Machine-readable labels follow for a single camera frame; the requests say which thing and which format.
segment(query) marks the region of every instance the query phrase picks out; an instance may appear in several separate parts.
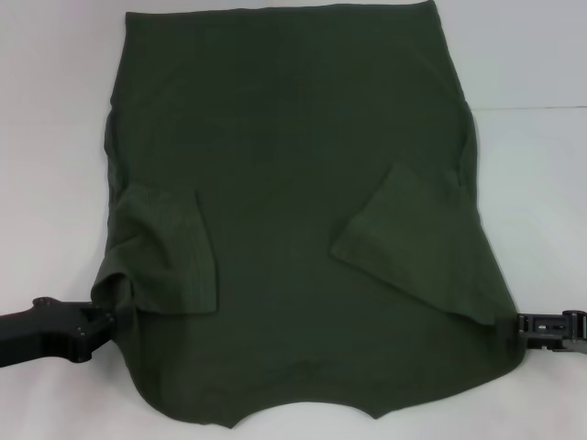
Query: white background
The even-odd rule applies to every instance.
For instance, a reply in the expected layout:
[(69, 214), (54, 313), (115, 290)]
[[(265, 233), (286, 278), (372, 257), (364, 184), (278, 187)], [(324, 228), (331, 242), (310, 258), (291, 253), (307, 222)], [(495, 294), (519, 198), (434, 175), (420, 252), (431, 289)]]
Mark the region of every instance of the white background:
[[(0, 1), (0, 314), (39, 296), (88, 300), (105, 245), (102, 144), (124, 12), (321, 4)], [(528, 313), (587, 310), (587, 1), (437, 6), (477, 120), (483, 222), (512, 294)], [(577, 354), (530, 353), (502, 379), (378, 421), (297, 403), (232, 431), (152, 410), (113, 344), (82, 365), (0, 370), (0, 438), (11, 440), (587, 438), (586, 415), (587, 356)]]

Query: white table surface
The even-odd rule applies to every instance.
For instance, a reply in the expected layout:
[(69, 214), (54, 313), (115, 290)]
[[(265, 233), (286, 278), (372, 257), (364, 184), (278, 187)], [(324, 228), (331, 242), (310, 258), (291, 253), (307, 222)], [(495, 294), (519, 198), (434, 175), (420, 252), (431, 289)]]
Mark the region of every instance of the white table surface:
[[(38, 296), (88, 299), (105, 245), (103, 132), (125, 11), (319, 4), (0, 1), (0, 314)], [(528, 313), (587, 310), (587, 108), (545, 108), (587, 107), (587, 1), (437, 6), (475, 109), (480, 208), (512, 294)], [(113, 344), (82, 365), (0, 369), (1, 439), (587, 438), (586, 413), (587, 357), (577, 354), (530, 353), (501, 379), (378, 421), (296, 403), (233, 430), (152, 410)]]

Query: fabric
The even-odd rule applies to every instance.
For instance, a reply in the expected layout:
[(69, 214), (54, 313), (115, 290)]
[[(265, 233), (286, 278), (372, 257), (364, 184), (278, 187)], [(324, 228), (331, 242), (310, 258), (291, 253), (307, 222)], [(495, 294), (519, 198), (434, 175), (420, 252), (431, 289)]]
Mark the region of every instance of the fabric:
[(522, 360), (434, 3), (127, 14), (111, 103), (92, 298), (156, 409), (380, 417)]

